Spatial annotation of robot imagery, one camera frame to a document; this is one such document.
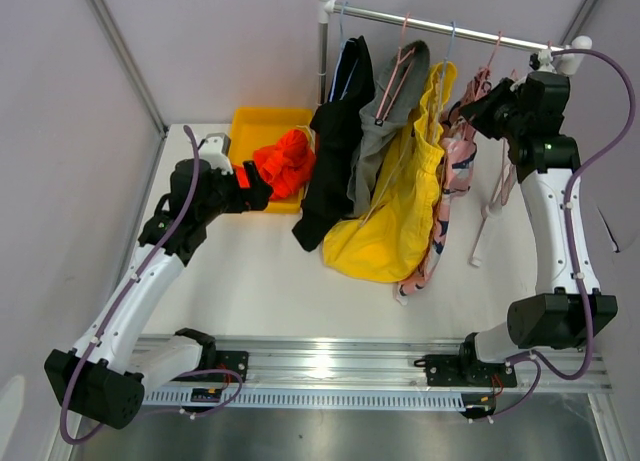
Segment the pink hanger of orange shorts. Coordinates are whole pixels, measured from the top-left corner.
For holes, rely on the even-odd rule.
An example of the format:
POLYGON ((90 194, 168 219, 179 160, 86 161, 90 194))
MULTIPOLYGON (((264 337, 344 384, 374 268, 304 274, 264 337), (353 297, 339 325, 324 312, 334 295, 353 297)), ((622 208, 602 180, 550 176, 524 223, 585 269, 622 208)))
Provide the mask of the pink hanger of orange shorts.
MULTIPOLYGON (((518 72, 516 69, 511 70, 509 78, 514 81, 518 79, 518 72)), ((491 199, 491 203, 497 202, 498 208, 506 206, 509 201, 511 190, 513 189, 515 183, 515 181, 513 181, 514 170, 512 169, 514 168, 514 166, 509 161, 507 154, 508 143, 506 139, 502 139, 500 177, 498 179, 496 188, 494 188, 494 193, 491 199)))

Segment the orange shorts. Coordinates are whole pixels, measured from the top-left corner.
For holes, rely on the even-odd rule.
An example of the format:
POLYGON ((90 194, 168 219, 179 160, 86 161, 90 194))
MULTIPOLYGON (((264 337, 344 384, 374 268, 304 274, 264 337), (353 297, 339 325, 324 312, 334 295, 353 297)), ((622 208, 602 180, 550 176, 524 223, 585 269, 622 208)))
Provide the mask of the orange shorts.
POLYGON ((271 201, 295 195, 311 178, 316 156, 309 133, 287 131, 275 144, 254 151, 252 160, 260 177, 272 188, 271 201))

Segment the yellow shorts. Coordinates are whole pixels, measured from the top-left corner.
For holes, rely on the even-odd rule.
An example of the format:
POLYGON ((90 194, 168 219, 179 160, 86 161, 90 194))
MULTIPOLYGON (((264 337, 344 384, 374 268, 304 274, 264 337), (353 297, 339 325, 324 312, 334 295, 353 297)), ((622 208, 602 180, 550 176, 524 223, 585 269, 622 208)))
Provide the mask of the yellow shorts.
POLYGON ((424 259, 440 197, 437 169, 444 157, 437 116, 456 78, 452 62, 430 69, 419 105, 386 152, 371 208, 337 223, 325 236, 327 267, 356 279, 394 283, 409 277, 424 259))

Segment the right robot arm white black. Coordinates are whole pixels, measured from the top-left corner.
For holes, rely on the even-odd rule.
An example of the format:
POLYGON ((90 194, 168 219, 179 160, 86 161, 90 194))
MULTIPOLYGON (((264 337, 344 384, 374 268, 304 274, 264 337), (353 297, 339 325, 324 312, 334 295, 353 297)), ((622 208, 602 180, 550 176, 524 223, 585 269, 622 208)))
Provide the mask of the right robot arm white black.
POLYGON ((523 81, 502 79, 462 117, 489 139, 504 139, 516 170, 535 241, 534 295, 514 301, 504 323, 469 335, 474 350, 456 361, 468 384, 489 377, 493 363, 515 363, 539 347, 582 348, 592 356, 594 338, 618 313, 589 259, 580 207, 581 166, 576 141, 561 134, 570 80, 545 71, 523 81))

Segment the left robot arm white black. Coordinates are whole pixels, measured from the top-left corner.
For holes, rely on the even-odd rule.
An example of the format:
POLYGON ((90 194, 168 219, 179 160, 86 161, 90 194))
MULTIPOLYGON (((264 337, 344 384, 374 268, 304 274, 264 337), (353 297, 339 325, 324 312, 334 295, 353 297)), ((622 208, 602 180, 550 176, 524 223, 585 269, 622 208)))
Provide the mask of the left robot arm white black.
POLYGON ((97 319, 67 351, 54 349, 44 370, 61 406, 60 424, 74 412, 101 426, 122 429, 133 421, 145 394, 178 378, 204 381, 241 374, 220 368, 213 336, 176 331, 160 348, 141 356, 138 338, 168 288, 189 265, 218 216, 262 211, 272 194, 254 162, 234 170, 203 159, 175 165, 169 190, 145 223, 131 265, 97 319))

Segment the pink hanger of patterned shorts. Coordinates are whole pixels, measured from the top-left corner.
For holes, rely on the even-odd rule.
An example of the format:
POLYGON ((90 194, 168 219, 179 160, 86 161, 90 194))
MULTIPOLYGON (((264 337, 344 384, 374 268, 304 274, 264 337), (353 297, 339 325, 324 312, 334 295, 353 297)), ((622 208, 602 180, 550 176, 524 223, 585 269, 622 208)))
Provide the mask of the pink hanger of patterned shorts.
POLYGON ((499 31, 496 42, 494 44, 493 50, 491 52, 491 55, 487 63, 484 66, 481 66, 474 76, 474 79, 472 81, 472 93, 473 93, 474 101, 483 97, 492 89, 492 84, 490 80, 491 66, 496 56, 496 53, 500 48, 502 38, 503 38, 503 33, 499 31))

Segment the pink patterned shorts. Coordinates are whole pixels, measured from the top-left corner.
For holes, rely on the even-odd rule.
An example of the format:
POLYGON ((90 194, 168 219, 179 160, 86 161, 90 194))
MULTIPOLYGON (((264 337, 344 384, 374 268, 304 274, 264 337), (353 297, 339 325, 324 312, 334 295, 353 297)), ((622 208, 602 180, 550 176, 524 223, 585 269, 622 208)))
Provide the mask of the pink patterned shorts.
POLYGON ((464 196, 471 187, 477 145, 476 130, 460 115, 460 108, 476 101, 491 90, 491 68, 480 67, 467 83, 463 96, 447 111, 439 115, 443 129, 438 145, 444 149, 444 160, 437 169, 440 197, 434 208, 434 222, 428 250, 414 272, 396 285, 395 299, 406 306, 409 297, 426 287, 445 249, 450 226, 453 199, 464 196))

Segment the grey shorts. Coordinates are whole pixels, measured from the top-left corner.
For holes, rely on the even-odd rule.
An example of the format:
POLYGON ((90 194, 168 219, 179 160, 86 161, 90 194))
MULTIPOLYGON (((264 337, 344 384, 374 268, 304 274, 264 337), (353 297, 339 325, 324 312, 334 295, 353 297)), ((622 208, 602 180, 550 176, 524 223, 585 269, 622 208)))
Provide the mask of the grey shorts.
POLYGON ((397 53, 376 78, 373 100, 359 111, 362 138, 352 157, 351 175, 347 186, 347 197, 352 202, 350 214, 352 218, 360 217, 369 210, 377 176, 389 145, 396 133, 406 125, 409 114, 418 105, 422 96, 429 74, 430 50, 427 44, 420 40, 407 44, 403 50, 410 48, 415 49, 413 64, 408 69, 409 60, 407 60, 400 68, 394 86, 397 86, 405 72, 407 76, 386 120, 378 125, 375 114, 393 70, 397 53))

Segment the black shorts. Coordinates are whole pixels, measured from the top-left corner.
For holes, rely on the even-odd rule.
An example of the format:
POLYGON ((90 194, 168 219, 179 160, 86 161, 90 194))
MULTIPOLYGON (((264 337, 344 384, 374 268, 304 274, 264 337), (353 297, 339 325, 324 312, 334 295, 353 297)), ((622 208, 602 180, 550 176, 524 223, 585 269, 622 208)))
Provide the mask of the black shorts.
POLYGON ((318 136, 316 162, 302 202, 302 217, 292 229, 306 252, 314 251, 331 228, 353 212, 347 188, 353 154, 363 135, 360 110, 374 95, 366 40, 350 38, 342 50, 330 96, 311 121, 318 136))

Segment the pink hanger of grey shorts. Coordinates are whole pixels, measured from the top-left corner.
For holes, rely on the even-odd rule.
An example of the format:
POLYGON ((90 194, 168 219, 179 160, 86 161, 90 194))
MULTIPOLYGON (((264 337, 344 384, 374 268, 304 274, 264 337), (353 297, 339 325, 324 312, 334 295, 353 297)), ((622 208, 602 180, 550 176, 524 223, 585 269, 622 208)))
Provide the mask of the pink hanger of grey shorts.
POLYGON ((407 12, 402 23, 400 43, 398 46, 397 55, 395 57, 395 64, 391 72, 391 75, 389 77, 389 80, 385 86, 382 99, 380 101, 380 104, 375 114, 375 121, 378 125, 381 125, 388 117, 388 113, 391 110, 391 107, 397 97, 397 93, 402 88, 405 82, 407 72, 405 72, 402 75, 402 77, 400 78, 400 81, 397 83, 397 86, 394 86, 395 80, 400 72, 400 68, 407 60, 409 60, 408 69, 410 69, 413 64, 412 58, 414 56, 415 49, 410 48, 406 51, 403 50, 404 38, 405 38, 407 27, 408 27, 409 16, 410 16, 410 13, 407 12))

